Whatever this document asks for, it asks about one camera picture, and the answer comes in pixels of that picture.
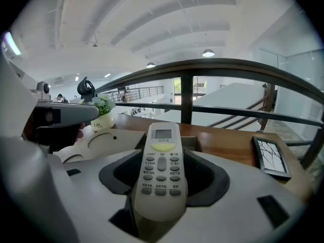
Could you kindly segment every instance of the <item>railing post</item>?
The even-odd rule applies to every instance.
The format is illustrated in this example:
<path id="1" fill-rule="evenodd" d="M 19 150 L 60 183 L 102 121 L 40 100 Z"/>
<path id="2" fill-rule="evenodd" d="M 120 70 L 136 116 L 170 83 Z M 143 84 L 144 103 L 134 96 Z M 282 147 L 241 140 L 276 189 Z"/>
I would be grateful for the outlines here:
<path id="1" fill-rule="evenodd" d="M 181 123 L 191 124 L 193 75 L 181 77 Z"/>
<path id="2" fill-rule="evenodd" d="M 322 122 L 324 122 L 324 112 L 322 114 Z M 307 169 L 315 160 L 319 152 L 321 151 L 324 145 L 324 125 L 322 125 L 321 129 L 318 129 L 315 137 L 313 139 L 313 143 L 309 146 L 306 151 L 304 158 L 300 161 L 300 164 L 304 169 Z"/>
<path id="3" fill-rule="evenodd" d="M 264 101 L 264 106 L 265 109 L 263 111 L 268 111 L 270 112 L 271 111 L 271 108 L 272 108 L 272 104 L 273 104 L 273 96 L 274 96 L 274 87 L 275 85 L 272 85 L 272 84 L 267 84 L 267 88 L 265 89 L 265 97 L 267 97 Z M 268 119 L 261 119 L 260 120 L 260 124 L 261 124 L 261 128 L 260 130 L 264 130 L 266 125 L 267 125 L 267 122 L 268 122 Z"/>

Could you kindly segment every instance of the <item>staircase railing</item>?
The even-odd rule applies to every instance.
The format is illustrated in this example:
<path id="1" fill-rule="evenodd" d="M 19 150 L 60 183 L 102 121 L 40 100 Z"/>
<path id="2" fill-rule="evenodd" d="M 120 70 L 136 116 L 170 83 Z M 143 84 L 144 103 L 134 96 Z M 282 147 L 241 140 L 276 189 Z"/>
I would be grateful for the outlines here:
<path id="1" fill-rule="evenodd" d="M 250 105 L 249 107 L 247 107 L 246 110 L 253 109 L 254 107 L 256 107 L 256 106 L 258 106 L 259 104 L 263 103 L 266 99 L 267 99 L 267 97 L 263 97 L 263 98 L 261 98 L 260 100 L 258 100 L 258 101 L 255 102 L 254 104 L 252 104 L 252 105 Z M 266 105 L 263 105 L 262 107 L 258 108 L 257 111 L 263 110 L 263 109 L 265 109 L 265 108 L 266 108 Z M 216 123 L 210 124 L 210 125 L 208 125 L 208 126 L 209 126 L 209 127 L 215 127 L 215 126 L 217 126 L 217 125 L 219 125 L 219 124 L 222 124 L 222 123 L 225 123 L 225 122 L 227 122 L 227 121 L 229 121 L 229 120 L 231 120 L 231 119 L 234 119 L 234 118 L 237 117 L 237 116 L 238 116 L 238 115 L 232 115 L 232 116 L 230 116 L 230 117 L 224 118 L 224 119 L 222 119 L 222 120 L 220 120 L 220 121 L 218 121 L 218 122 L 216 122 Z M 227 124 L 227 125 L 225 125 L 225 126 L 223 126 L 223 127 L 221 127 L 221 128 L 222 128 L 222 129 L 226 129 L 226 128 L 231 127 L 231 126 L 233 126 L 233 125 L 235 125 L 235 124 L 238 124 L 238 123 L 240 123 L 240 122 L 243 122 L 244 120 L 246 120 L 246 119 L 248 119 L 248 118 L 249 118 L 249 117 L 243 117 L 243 118 L 238 119 L 238 120 L 236 120 L 236 121 L 234 121 L 234 122 L 232 122 L 232 123 L 230 123 L 230 124 Z"/>

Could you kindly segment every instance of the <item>metal railing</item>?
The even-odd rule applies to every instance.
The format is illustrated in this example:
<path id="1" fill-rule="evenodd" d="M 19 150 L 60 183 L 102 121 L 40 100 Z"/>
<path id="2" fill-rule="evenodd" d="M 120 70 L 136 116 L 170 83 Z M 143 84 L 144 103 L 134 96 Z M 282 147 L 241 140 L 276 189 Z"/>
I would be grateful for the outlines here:
<path id="1" fill-rule="evenodd" d="M 310 166 L 313 160 L 317 157 L 324 143 L 324 113 L 321 121 L 315 121 L 252 109 L 202 107 L 192 105 L 193 76 L 230 76 L 258 80 L 293 90 L 319 102 L 320 104 L 324 104 L 324 93 L 307 81 L 269 65 L 238 59 L 187 60 L 164 64 L 150 69 L 143 69 L 99 87 L 96 90 L 96 93 L 103 93 L 118 87 L 129 86 L 142 82 L 180 77 L 182 104 L 155 104 L 154 108 L 180 110 L 181 123 L 185 124 L 191 124 L 192 112 L 196 111 L 261 119 L 275 119 L 285 122 L 317 126 L 320 127 L 320 129 L 317 130 L 312 144 L 308 148 L 304 158 L 301 160 L 302 166 L 304 168 Z M 130 107 L 152 107 L 151 104 L 142 103 L 117 103 L 117 105 Z"/>
<path id="2" fill-rule="evenodd" d="M 104 94 L 108 94 L 109 98 L 114 103 L 127 103 L 133 102 L 146 97 L 151 97 L 154 95 L 161 95 L 164 93 L 164 87 L 142 87 L 142 88 L 131 88 L 122 89 L 118 91 L 111 91 Z"/>
<path id="3" fill-rule="evenodd" d="M 258 105 L 261 104 L 261 103 L 264 104 L 264 102 L 266 101 L 267 98 L 268 98 L 268 96 L 265 96 L 265 97 L 261 98 L 260 100 L 258 100 L 258 101 L 255 102 L 254 104 L 252 104 L 252 105 L 250 105 L 249 107 L 247 107 L 246 110 L 253 109 L 254 107 L 258 106 Z M 267 106 L 266 106 L 266 105 L 263 105 L 262 107 L 258 108 L 257 111 L 262 111 L 262 110 L 264 110 L 265 108 L 267 108 Z M 215 126 L 217 126 L 217 125 L 219 125 L 219 124 L 222 124 L 222 123 L 225 123 L 225 122 L 227 122 L 227 121 L 229 121 L 229 120 L 231 120 L 231 119 L 234 119 L 235 117 L 237 117 L 237 115 L 232 115 L 232 116 L 230 116 L 230 117 L 224 118 L 224 119 L 222 119 L 222 120 L 220 120 L 220 121 L 218 121 L 218 122 L 216 122 L 216 123 L 210 124 L 210 125 L 208 125 L 208 126 L 209 126 L 209 127 L 215 127 Z M 248 119 L 248 118 L 249 118 L 248 116 L 243 117 L 243 118 L 240 118 L 240 119 L 238 119 L 238 120 L 236 120 L 236 121 L 233 121 L 232 123 L 229 123 L 229 124 L 227 124 L 227 125 L 225 125 L 225 126 L 222 126 L 222 127 L 220 127 L 220 128 L 222 128 L 222 129 L 227 129 L 227 128 L 229 128 L 229 127 L 235 125 L 235 124 L 238 124 L 238 123 L 240 123 L 240 122 L 245 121 L 245 120 Z M 244 128 L 244 127 L 247 126 L 247 125 L 250 125 L 250 124 L 252 124 L 252 123 L 254 123 L 254 122 L 257 122 L 258 120 L 259 120 L 259 118 L 254 118 L 253 120 L 248 121 L 248 122 L 242 124 L 242 125 L 239 126 L 239 127 L 236 127 L 235 130 L 240 130 L 240 129 Z"/>

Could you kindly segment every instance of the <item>white flower pot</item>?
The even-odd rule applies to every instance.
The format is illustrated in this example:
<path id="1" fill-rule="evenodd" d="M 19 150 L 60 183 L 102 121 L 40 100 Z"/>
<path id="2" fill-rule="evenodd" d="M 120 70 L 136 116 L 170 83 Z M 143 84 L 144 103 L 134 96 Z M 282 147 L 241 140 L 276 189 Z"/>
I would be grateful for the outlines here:
<path id="1" fill-rule="evenodd" d="M 95 132 L 104 128 L 112 128 L 114 125 L 115 122 L 113 121 L 111 112 L 99 116 L 91 121 L 91 128 Z"/>

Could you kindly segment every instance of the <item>security camera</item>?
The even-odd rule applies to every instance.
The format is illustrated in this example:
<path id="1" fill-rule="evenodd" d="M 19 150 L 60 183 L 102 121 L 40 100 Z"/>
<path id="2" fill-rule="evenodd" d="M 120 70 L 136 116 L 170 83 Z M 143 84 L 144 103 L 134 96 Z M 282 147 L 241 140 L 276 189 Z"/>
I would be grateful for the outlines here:
<path id="1" fill-rule="evenodd" d="M 37 84 L 37 90 L 48 94 L 50 91 L 49 84 L 46 82 L 40 82 Z"/>

